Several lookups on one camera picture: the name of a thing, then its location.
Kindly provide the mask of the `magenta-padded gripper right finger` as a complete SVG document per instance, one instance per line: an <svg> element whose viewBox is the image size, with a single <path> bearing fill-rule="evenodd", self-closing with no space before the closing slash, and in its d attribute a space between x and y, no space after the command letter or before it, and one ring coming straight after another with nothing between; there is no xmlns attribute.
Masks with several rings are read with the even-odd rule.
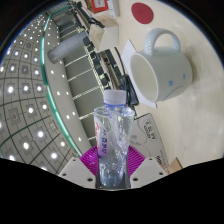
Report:
<svg viewBox="0 0 224 224"><path fill-rule="evenodd" d="M126 159L125 183L128 189L140 188L166 176L153 157L145 157L130 146Z"/></svg>

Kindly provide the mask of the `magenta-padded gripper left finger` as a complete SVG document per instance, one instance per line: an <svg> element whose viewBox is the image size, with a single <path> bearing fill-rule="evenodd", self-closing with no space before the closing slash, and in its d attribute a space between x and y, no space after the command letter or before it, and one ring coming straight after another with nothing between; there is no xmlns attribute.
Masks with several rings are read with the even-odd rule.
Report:
<svg viewBox="0 0 224 224"><path fill-rule="evenodd" d="M98 175L97 148L92 147L80 158L72 157L59 177L80 187L95 189Z"/></svg>

